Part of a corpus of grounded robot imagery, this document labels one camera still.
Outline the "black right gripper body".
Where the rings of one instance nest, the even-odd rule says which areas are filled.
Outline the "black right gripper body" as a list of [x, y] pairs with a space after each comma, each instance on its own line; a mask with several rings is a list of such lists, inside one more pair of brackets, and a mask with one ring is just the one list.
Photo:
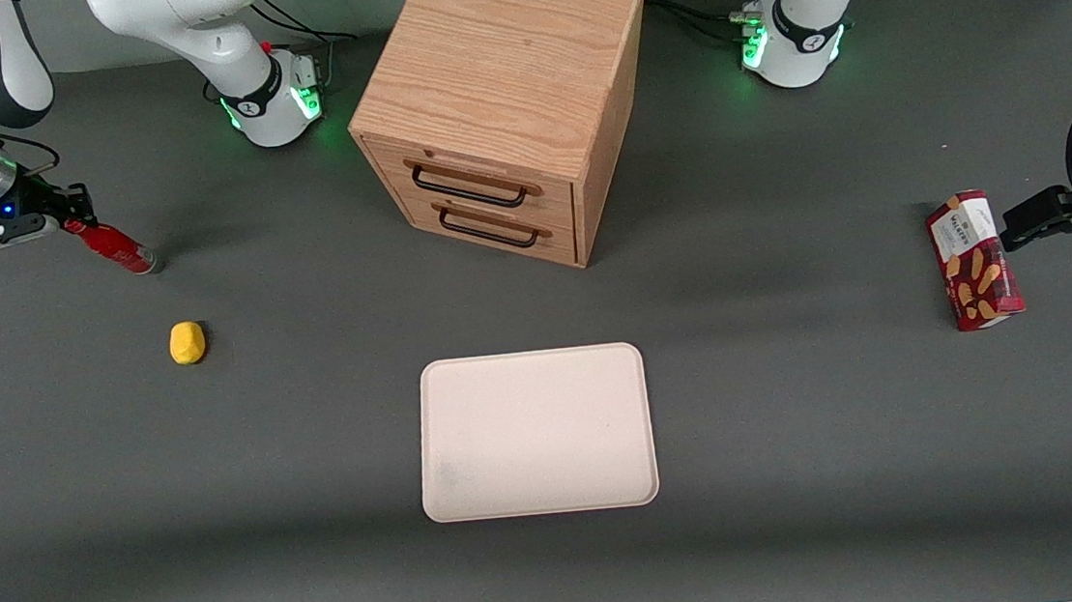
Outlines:
[[60, 226], [60, 219], [79, 216], [68, 214], [65, 201], [58, 197], [59, 187], [43, 178], [16, 180], [11, 189], [15, 234], [44, 230], [49, 221]]

